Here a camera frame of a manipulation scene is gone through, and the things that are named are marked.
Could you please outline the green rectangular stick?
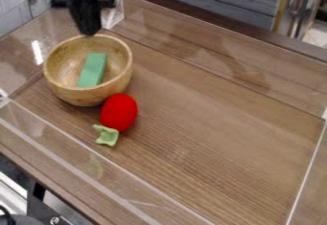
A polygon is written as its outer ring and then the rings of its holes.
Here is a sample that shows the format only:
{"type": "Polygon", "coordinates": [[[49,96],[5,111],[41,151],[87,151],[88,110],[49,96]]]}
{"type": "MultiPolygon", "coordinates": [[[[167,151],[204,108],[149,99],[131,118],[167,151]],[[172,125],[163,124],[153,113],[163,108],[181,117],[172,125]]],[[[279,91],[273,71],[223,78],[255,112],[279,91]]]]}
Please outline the green rectangular stick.
{"type": "Polygon", "coordinates": [[[84,61],[77,78],[77,87],[93,87],[103,81],[107,55],[104,53],[89,53],[84,61]]]}

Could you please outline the brown wooden bowl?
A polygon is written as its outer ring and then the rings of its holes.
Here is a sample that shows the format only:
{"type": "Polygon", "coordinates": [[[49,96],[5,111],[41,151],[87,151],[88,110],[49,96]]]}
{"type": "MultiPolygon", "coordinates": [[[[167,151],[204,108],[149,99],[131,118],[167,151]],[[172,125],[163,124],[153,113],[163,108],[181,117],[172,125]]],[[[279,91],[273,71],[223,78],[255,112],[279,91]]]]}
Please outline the brown wooden bowl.
{"type": "Polygon", "coordinates": [[[51,51],[44,77],[55,95],[77,106],[95,106],[121,93],[133,72],[132,50],[105,34],[75,36],[51,51]]]}

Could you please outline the clear acrylic stand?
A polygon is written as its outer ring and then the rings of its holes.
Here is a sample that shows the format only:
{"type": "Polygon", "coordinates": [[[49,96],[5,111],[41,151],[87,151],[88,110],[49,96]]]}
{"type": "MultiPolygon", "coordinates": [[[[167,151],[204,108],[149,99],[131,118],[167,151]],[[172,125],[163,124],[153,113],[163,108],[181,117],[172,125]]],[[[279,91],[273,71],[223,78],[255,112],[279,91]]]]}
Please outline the clear acrylic stand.
{"type": "Polygon", "coordinates": [[[109,30],[124,19],[123,0],[115,0],[115,7],[104,9],[101,13],[103,28],[109,30]]]}

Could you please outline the red plush strawberry toy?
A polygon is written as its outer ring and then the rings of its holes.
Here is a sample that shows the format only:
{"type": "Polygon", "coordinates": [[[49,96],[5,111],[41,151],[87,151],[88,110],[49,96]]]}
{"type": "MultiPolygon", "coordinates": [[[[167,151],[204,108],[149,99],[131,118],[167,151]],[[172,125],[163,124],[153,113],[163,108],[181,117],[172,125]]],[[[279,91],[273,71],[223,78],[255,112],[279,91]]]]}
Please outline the red plush strawberry toy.
{"type": "Polygon", "coordinates": [[[93,125],[100,136],[99,145],[115,146],[121,132],[133,125],[137,116],[137,104],[127,94],[115,94],[105,101],[100,112],[100,123],[93,125]]]}

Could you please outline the black table leg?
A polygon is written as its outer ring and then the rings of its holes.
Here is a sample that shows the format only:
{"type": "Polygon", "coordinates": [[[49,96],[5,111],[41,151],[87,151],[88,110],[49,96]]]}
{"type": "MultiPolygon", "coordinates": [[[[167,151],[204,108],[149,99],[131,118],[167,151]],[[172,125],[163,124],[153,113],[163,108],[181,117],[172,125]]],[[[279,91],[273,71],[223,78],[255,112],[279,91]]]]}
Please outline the black table leg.
{"type": "Polygon", "coordinates": [[[44,207],[44,187],[33,181],[27,192],[27,214],[36,217],[44,207]]]}

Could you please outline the gold metal chair frame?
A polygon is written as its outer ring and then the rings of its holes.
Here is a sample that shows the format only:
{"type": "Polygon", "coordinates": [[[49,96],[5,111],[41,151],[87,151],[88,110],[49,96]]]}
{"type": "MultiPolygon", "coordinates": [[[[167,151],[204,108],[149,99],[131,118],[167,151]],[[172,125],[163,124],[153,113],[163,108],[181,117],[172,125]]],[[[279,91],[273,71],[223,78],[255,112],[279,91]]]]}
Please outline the gold metal chair frame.
{"type": "Polygon", "coordinates": [[[312,27],[322,0],[279,0],[272,32],[302,40],[312,27]]]}

